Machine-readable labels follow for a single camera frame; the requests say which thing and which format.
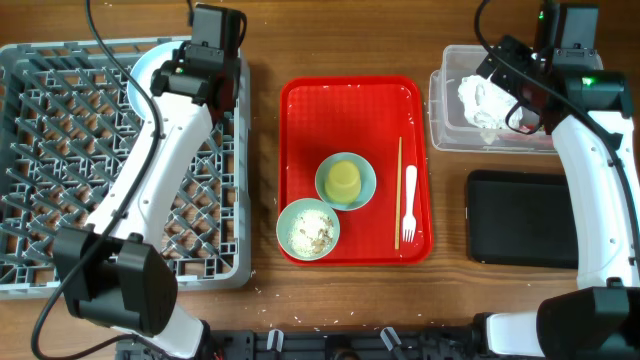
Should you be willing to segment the white napkin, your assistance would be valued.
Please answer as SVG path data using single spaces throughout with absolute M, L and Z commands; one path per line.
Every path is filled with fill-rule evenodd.
M 497 130 L 519 128 L 523 111 L 518 108 L 505 122 L 506 115 L 516 105 L 516 99 L 491 81 L 479 76 L 464 77 L 458 87 L 458 98 L 464 106 L 467 122 L 480 129 L 484 142 L 491 145 L 498 139 Z

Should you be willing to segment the light blue plate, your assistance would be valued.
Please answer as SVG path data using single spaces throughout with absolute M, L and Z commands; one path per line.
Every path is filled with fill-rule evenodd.
M 166 61 L 171 60 L 173 51 L 177 50 L 181 44 L 182 41 L 172 41 L 158 45 L 146 52 L 135 63 L 130 74 L 149 98 L 153 97 L 150 91 L 153 72 L 159 69 Z M 127 97 L 131 108 L 140 119 L 153 119 L 150 107 L 143 95 L 131 83 L 127 84 Z

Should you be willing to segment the light blue bowl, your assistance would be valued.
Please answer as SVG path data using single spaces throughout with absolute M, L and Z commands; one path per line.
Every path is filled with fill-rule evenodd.
M 338 204 L 332 202 L 325 192 L 325 181 L 330 167 L 340 160 L 350 160 L 356 164 L 361 175 L 361 192 L 353 203 Z M 315 187 L 318 196 L 332 208 L 340 211 L 353 211 L 365 206 L 375 194 L 377 178 L 372 165 L 362 156 L 351 152 L 335 153 L 326 158 L 318 167 L 315 175 Z

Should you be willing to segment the yellow plastic cup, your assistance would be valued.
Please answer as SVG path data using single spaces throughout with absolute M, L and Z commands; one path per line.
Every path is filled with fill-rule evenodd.
M 353 203 L 361 192 L 361 175 L 358 167 L 350 160 L 337 161 L 330 167 L 324 187 L 332 202 Z

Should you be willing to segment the green bowl with food scraps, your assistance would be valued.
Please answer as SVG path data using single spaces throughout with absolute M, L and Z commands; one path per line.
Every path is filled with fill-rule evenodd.
M 335 211 L 318 199 L 303 198 L 287 205 L 280 213 L 276 235 L 285 255 L 311 262 L 329 255 L 340 237 Z

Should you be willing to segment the red snack wrapper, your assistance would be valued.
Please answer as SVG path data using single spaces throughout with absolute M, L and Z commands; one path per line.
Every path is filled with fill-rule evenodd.
M 550 135 L 546 134 L 543 126 L 540 128 L 536 128 L 534 125 L 521 126 L 518 132 L 509 130 L 505 134 L 500 135 L 499 139 L 509 147 L 538 150 L 551 149 L 553 147 L 553 140 Z

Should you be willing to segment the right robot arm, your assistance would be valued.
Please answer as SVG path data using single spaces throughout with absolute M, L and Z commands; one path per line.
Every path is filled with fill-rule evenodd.
M 533 312 L 480 313 L 473 354 L 546 359 L 639 355 L 639 180 L 633 103 L 620 72 L 599 70 L 598 9 L 545 1 L 536 36 L 488 46 L 478 74 L 537 114 L 568 181 L 578 240 L 577 290 Z

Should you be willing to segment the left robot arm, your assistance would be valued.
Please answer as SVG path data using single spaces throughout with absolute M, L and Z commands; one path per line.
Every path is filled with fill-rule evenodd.
M 209 325 L 177 304 L 178 284 L 161 255 L 165 223 L 191 160 L 241 89 L 238 10 L 189 7 L 191 37 L 159 45 L 127 71 L 142 129 L 115 183 L 84 226 L 61 227 L 53 263 L 78 319 L 112 328 L 167 359 L 218 359 Z

